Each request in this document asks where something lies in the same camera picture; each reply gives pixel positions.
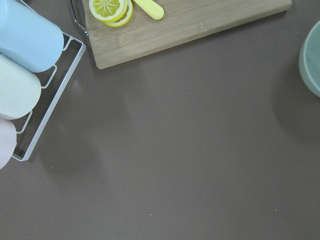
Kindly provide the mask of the pale green cup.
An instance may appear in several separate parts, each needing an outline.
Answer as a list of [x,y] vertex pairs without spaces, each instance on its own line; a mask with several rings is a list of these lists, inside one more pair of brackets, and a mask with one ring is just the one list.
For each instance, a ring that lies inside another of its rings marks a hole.
[[37,104],[41,84],[36,75],[0,55],[0,117],[15,120],[27,115]]

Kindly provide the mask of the green bowl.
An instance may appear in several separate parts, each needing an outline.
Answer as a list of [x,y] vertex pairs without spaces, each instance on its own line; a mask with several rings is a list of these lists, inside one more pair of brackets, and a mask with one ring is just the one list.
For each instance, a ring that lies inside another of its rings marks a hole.
[[299,52],[298,67],[306,87],[320,97],[320,22],[309,31]]

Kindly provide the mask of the bamboo cutting board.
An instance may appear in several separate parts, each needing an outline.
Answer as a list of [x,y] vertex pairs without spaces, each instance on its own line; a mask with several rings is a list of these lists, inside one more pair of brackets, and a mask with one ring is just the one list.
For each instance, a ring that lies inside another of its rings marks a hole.
[[108,27],[82,2],[95,64],[106,69],[288,10],[290,0],[159,0],[160,20],[136,3],[130,21]]

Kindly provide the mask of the light blue cup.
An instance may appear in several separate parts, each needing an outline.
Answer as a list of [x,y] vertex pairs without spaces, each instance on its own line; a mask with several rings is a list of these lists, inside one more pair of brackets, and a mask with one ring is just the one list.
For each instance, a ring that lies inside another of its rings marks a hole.
[[19,0],[0,2],[0,53],[40,73],[53,67],[64,48],[61,29]]

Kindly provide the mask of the pale pink cup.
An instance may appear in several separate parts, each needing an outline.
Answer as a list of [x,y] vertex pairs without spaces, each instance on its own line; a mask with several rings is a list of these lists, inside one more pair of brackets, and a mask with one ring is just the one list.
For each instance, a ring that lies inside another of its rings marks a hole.
[[0,168],[2,169],[12,157],[17,145],[17,132],[10,120],[0,119]]

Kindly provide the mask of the lemon slice top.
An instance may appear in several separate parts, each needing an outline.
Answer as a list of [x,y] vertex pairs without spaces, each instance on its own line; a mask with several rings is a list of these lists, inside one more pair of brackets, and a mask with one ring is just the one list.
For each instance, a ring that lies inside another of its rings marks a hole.
[[90,0],[89,10],[99,21],[112,23],[124,16],[128,7],[127,0]]

